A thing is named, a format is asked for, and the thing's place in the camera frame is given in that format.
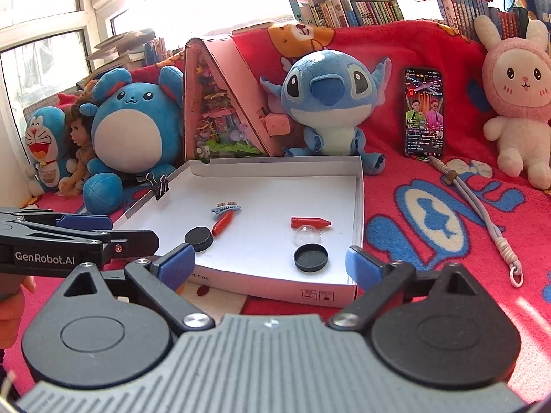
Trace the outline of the person's left hand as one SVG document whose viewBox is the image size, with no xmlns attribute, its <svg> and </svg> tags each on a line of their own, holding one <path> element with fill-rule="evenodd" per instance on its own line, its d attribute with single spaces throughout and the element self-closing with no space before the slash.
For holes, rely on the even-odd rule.
<svg viewBox="0 0 551 413">
<path fill-rule="evenodd" d="M 2 349 L 11 348 L 18 336 L 25 308 L 22 287 L 33 294 L 37 288 L 34 276 L 26 276 L 17 293 L 0 304 L 0 345 Z"/>
</svg>

